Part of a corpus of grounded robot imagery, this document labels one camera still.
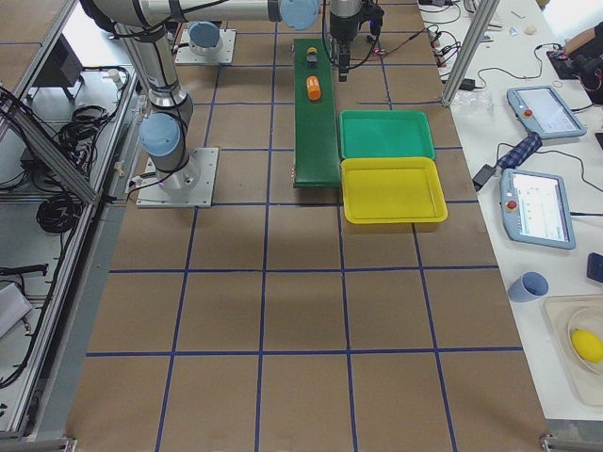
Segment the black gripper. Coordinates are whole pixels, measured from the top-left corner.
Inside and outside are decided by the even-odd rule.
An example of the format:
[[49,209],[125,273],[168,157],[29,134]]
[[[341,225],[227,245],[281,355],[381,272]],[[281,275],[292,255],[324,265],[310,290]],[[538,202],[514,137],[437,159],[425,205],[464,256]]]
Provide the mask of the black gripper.
[[369,23],[369,33],[377,38],[383,26],[383,13],[381,11],[359,11],[350,16],[343,17],[330,13],[330,33],[336,42],[336,62],[338,81],[346,82],[350,72],[350,44],[364,23]]

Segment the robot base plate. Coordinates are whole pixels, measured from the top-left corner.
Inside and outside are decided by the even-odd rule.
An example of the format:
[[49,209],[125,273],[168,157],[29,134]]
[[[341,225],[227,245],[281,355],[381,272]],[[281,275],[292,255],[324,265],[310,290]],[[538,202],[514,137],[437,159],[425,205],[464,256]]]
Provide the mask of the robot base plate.
[[155,172],[150,157],[146,171],[152,176],[136,184],[136,206],[138,208],[208,208],[213,201],[215,178],[219,160],[218,148],[195,148],[187,150],[187,164],[170,177]]
[[236,42],[234,29],[221,29],[217,45],[202,47],[189,36],[188,30],[182,32],[177,45],[175,63],[177,65],[230,66],[233,62]]

